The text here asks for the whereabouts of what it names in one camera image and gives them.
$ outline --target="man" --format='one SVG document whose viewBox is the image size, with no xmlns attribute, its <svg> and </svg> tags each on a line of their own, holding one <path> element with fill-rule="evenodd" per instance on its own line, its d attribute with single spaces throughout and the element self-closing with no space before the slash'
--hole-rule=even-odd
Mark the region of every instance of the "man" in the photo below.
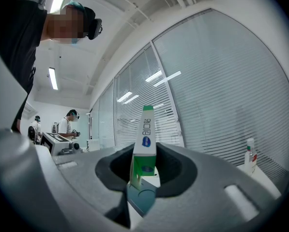
<svg viewBox="0 0 289 232">
<path fill-rule="evenodd" d="M 76 122 L 80 116 L 78 115 L 77 111 L 75 109 L 70 110 L 67 113 L 67 116 L 62 118 L 58 123 L 58 134 L 60 136 L 63 136 L 69 140 L 72 140 L 72 138 L 76 138 L 80 135 L 79 132 L 72 133 L 71 131 L 71 122 Z"/>
<path fill-rule="evenodd" d="M 102 30 L 94 11 L 77 2 L 71 1 L 54 14 L 48 14 L 44 4 L 45 0 L 17 0 L 0 16 L 0 56 L 27 96 L 33 85 L 33 64 L 40 41 L 76 44 L 86 36 L 90 40 L 96 38 Z M 12 125 L 14 131 L 20 132 L 26 100 Z"/>
<path fill-rule="evenodd" d="M 34 127 L 35 131 L 37 132 L 37 140 L 36 140 L 36 143 L 39 144 L 40 143 L 40 140 L 41 140 L 41 134 L 42 134 L 42 131 L 41 131 L 41 124 L 40 124 L 40 116 L 36 116 L 34 118 L 34 121 L 31 122 L 30 126 Z"/>
</svg>

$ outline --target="white wall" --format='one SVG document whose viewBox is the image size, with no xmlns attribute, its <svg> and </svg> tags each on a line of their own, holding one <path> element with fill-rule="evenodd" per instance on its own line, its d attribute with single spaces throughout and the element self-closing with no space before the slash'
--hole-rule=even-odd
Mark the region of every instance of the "white wall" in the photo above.
<svg viewBox="0 0 289 232">
<path fill-rule="evenodd" d="M 60 106 L 72 106 L 75 109 L 89 109 L 91 96 L 82 95 L 82 92 L 73 90 L 53 90 L 43 87 L 36 92 L 34 100 Z"/>
<path fill-rule="evenodd" d="M 31 91 L 30 95 L 28 96 L 27 101 L 38 111 L 37 114 L 32 116 L 30 119 L 24 119 L 21 120 L 20 130 L 23 135 L 27 134 L 28 127 L 32 121 L 34 121 L 34 117 L 36 115 L 40 116 L 41 119 L 41 126 L 42 131 L 44 132 L 51 132 L 52 124 L 53 122 L 59 122 L 63 117 L 67 115 L 67 113 L 71 109 L 76 109 L 76 111 L 80 115 L 84 115 L 88 113 L 88 110 L 86 109 L 80 109 L 80 108 L 74 108 L 74 107 L 67 107 L 67 106 L 60 106 L 60 105 L 53 105 L 49 103 L 34 101 L 35 92 L 33 90 Z M 71 123 L 72 129 L 78 130 L 77 123 L 73 122 Z"/>
<path fill-rule="evenodd" d="M 177 22 L 209 8 L 232 17 L 258 36 L 289 79 L 289 24 L 270 0 L 198 0 L 186 9 L 177 5 L 158 11 L 152 16 L 154 22 L 145 21 L 131 33 L 101 73 L 92 92 L 90 108 L 122 67 L 150 40 Z"/>
</svg>

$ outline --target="table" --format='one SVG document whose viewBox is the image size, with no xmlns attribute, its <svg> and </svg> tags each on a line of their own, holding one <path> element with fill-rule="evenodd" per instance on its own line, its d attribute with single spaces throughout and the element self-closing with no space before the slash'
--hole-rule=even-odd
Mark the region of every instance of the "table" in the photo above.
<svg viewBox="0 0 289 232">
<path fill-rule="evenodd" d="M 244 171 L 244 164 L 237 166 L 240 170 Z M 143 176 L 142 179 L 146 180 L 150 184 L 160 187 L 159 175 L 158 171 L 155 168 L 156 176 Z M 281 196 L 280 191 L 274 185 L 274 183 L 267 177 L 267 175 L 256 165 L 255 171 L 252 173 L 251 178 L 256 180 L 259 184 L 261 184 L 269 193 L 275 198 L 279 198 Z M 130 216 L 130 229 L 134 229 L 138 223 L 141 222 L 142 217 L 138 214 L 138 212 L 132 207 L 132 205 L 128 202 L 129 216 Z"/>
<path fill-rule="evenodd" d="M 237 166 L 240 170 L 244 171 L 244 164 Z M 261 184 L 269 193 L 275 198 L 281 196 L 280 191 L 274 183 L 265 175 L 265 173 L 256 165 L 255 171 L 252 173 L 251 178 Z"/>
</svg>

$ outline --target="window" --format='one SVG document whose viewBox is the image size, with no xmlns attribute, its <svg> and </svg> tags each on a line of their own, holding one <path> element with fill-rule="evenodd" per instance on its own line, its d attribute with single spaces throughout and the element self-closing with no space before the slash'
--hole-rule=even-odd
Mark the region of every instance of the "window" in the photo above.
<svg viewBox="0 0 289 232">
<path fill-rule="evenodd" d="M 152 48 L 141 51 L 115 78 L 116 145 L 134 142 L 144 105 L 152 105 L 156 140 L 179 145 L 177 125 L 165 83 Z"/>
<path fill-rule="evenodd" d="M 92 107 L 92 110 L 91 110 L 91 139 L 99 139 L 98 109 L 99 109 L 99 99 L 96 101 L 95 105 Z"/>
<path fill-rule="evenodd" d="M 246 140 L 254 137 L 258 166 L 283 189 L 289 171 L 289 83 L 268 48 L 217 11 L 185 20 L 154 45 L 185 146 L 241 165 Z"/>
<path fill-rule="evenodd" d="M 113 83 L 111 83 L 100 96 L 98 121 L 100 148 L 115 146 L 113 129 Z"/>
</svg>

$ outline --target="green toothpaste tube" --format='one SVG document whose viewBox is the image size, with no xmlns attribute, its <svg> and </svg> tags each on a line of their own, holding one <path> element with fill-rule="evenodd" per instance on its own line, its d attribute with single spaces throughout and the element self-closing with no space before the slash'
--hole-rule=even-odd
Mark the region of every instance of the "green toothpaste tube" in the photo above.
<svg viewBox="0 0 289 232">
<path fill-rule="evenodd" d="M 142 176 L 154 176 L 156 138 L 153 106 L 143 106 L 130 166 L 130 184 L 140 189 Z"/>
</svg>

